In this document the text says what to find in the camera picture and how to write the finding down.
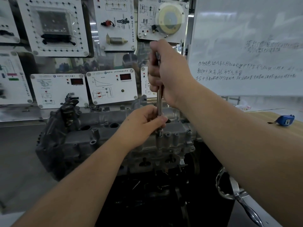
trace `white display panel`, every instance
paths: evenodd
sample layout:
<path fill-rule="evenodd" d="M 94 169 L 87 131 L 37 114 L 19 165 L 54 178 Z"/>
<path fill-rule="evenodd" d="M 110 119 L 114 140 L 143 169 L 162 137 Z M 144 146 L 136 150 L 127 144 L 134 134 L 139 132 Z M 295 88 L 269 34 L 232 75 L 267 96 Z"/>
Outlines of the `white display panel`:
<path fill-rule="evenodd" d="M 94 0 L 99 45 L 104 51 L 133 51 L 137 46 L 134 0 Z M 111 21 L 113 25 L 101 23 Z M 123 44 L 112 44 L 107 37 L 125 39 Z"/>
<path fill-rule="evenodd" d="M 132 68 L 88 72 L 86 74 L 94 104 L 116 103 L 138 98 Z"/>
<path fill-rule="evenodd" d="M 197 0 L 193 77 L 223 96 L 302 96 L 301 1 Z"/>
<path fill-rule="evenodd" d="M 18 0 L 18 4 L 34 55 L 89 55 L 81 0 Z"/>
<path fill-rule="evenodd" d="M 20 37 L 8 0 L 0 0 L 0 43 L 19 43 Z"/>
<path fill-rule="evenodd" d="M 149 89 L 149 79 L 148 79 L 148 67 L 142 67 L 141 68 L 141 92 L 142 95 L 146 95 L 147 98 L 156 98 L 157 97 L 157 93 L 156 92 L 152 92 Z"/>
<path fill-rule="evenodd" d="M 0 104 L 32 103 L 20 59 L 14 51 L 0 50 Z"/>
<path fill-rule="evenodd" d="M 77 106 L 89 105 L 83 74 L 32 74 L 31 81 L 40 108 L 59 108 L 68 94 L 79 97 Z"/>
<path fill-rule="evenodd" d="M 157 41 L 183 43 L 186 35 L 189 3 L 173 0 L 139 0 L 137 36 Z"/>

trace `bolt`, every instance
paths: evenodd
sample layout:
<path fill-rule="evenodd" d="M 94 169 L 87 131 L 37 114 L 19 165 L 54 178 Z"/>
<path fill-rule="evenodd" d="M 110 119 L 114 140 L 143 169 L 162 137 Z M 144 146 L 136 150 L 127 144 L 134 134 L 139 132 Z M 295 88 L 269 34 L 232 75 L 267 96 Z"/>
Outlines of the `bolt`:
<path fill-rule="evenodd" d="M 17 38 L 17 37 L 14 37 L 13 39 L 14 39 L 14 41 L 15 41 L 15 42 L 17 42 L 17 43 L 19 43 L 19 42 L 20 42 L 20 39 L 19 39 L 19 38 Z"/>

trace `engine block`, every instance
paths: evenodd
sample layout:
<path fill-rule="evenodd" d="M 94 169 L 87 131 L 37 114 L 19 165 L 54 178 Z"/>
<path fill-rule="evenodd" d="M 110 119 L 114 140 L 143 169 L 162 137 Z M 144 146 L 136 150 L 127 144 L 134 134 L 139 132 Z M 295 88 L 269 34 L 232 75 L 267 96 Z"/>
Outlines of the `engine block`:
<path fill-rule="evenodd" d="M 133 110 L 147 105 L 147 99 L 143 95 L 134 100 L 130 108 L 120 106 L 120 110 L 110 111 L 106 107 L 104 111 L 91 110 L 90 113 L 82 113 L 76 104 L 77 99 L 66 98 L 60 109 L 51 112 L 38 138 L 36 153 L 56 180 L 61 180 L 85 161 Z M 185 166 L 185 154 L 195 150 L 193 141 L 202 139 L 179 110 L 165 107 L 163 114 L 168 121 L 162 135 L 152 133 L 142 146 L 129 152 L 118 175 Z"/>

